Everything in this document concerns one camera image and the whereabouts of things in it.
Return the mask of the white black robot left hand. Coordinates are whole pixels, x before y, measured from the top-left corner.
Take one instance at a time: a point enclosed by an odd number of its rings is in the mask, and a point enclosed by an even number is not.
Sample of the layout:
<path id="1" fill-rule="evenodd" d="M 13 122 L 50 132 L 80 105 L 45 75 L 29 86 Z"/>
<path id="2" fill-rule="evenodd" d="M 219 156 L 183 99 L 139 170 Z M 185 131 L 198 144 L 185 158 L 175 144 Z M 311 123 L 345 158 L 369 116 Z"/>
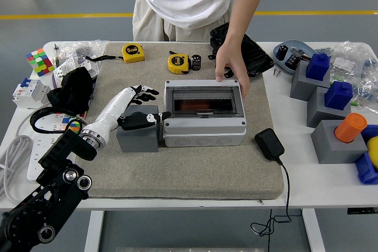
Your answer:
<path id="1" fill-rule="evenodd" d="M 110 132 L 117 127 L 121 127 L 123 130 L 137 130 L 158 124 L 169 118 L 171 112 L 140 113 L 122 117 L 131 103 L 142 104 L 142 102 L 155 100 L 155 96 L 158 94 L 158 91 L 144 85 L 123 89 L 106 105 L 93 123 L 83 128 L 80 136 L 105 146 L 109 141 Z"/>

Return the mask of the person's left hand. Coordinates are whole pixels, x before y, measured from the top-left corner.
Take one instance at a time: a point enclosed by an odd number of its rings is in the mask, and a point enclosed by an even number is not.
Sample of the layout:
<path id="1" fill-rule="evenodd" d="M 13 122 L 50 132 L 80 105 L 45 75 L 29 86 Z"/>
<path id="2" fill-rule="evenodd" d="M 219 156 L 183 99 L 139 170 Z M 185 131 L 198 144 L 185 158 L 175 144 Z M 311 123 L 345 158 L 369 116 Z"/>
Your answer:
<path id="1" fill-rule="evenodd" d="M 215 69 L 217 82 L 223 80 L 225 67 L 229 67 L 238 79 L 242 99 L 244 99 L 250 90 L 250 80 L 242 58 L 240 42 L 225 41 L 219 48 L 216 55 Z"/>

